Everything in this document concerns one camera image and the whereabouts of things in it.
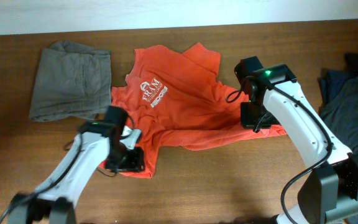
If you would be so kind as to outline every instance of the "wooden tabletop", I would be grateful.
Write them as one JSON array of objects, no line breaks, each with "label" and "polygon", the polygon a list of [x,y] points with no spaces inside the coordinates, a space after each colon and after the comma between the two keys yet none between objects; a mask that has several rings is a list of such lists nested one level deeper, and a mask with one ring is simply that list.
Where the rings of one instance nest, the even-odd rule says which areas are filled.
[{"label": "wooden tabletop", "polygon": [[[201,42],[221,53],[218,79],[236,88],[234,66],[257,55],[265,66],[286,63],[318,110],[321,69],[342,70],[344,53],[358,52],[358,20],[0,36],[0,214],[18,191],[30,192],[47,178],[65,155],[63,145],[83,122],[28,120],[41,49],[57,40],[110,49],[114,86],[124,86],[136,48],[161,44],[182,52]],[[288,136],[198,152],[163,147],[152,179],[108,178],[95,172],[80,197],[76,217],[97,224],[270,217],[282,212],[280,192],[285,183],[304,168]],[[302,182],[287,193],[288,206],[296,203]]]}]

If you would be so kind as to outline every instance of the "shirt sleeve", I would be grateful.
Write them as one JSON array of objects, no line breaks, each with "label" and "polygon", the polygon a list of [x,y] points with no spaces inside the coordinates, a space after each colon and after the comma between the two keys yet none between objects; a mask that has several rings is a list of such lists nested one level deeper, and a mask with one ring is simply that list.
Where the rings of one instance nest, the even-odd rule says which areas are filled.
[{"label": "shirt sleeve", "polygon": [[183,52],[182,55],[197,65],[213,72],[215,77],[218,76],[221,54],[208,50],[201,43],[197,43]]}]

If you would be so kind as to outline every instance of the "white backdrop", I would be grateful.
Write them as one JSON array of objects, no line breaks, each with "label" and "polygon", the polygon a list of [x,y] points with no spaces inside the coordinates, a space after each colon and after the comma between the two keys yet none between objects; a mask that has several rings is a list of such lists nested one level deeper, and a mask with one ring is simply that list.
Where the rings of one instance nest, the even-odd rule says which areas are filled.
[{"label": "white backdrop", "polygon": [[0,34],[358,18],[358,0],[0,0]]}]

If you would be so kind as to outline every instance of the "gray shorts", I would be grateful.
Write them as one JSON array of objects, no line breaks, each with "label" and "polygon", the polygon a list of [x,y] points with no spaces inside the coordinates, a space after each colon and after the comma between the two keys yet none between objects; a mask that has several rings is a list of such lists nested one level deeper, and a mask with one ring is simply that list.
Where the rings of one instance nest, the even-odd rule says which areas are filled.
[{"label": "gray shorts", "polygon": [[42,50],[29,118],[94,119],[111,105],[110,50],[58,41]]}]

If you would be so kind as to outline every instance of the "white graphic print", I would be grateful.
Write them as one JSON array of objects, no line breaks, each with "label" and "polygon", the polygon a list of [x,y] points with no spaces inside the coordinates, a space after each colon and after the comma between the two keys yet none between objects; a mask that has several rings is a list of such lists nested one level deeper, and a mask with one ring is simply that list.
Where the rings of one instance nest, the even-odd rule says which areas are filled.
[{"label": "white graphic print", "polygon": [[[140,89],[143,91],[142,100],[150,102],[161,90],[162,86],[163,86],[162,83],[155,78],[153,78],[151,83],[143,82],[142,84],[140,84]],[[158,97],[156,97],[153,103],[150,104],[150,106],[151,107],[156,106],[161,101],[162,97],[167,91],[168,88],[165,86],[163,90],[161,90]]]}]

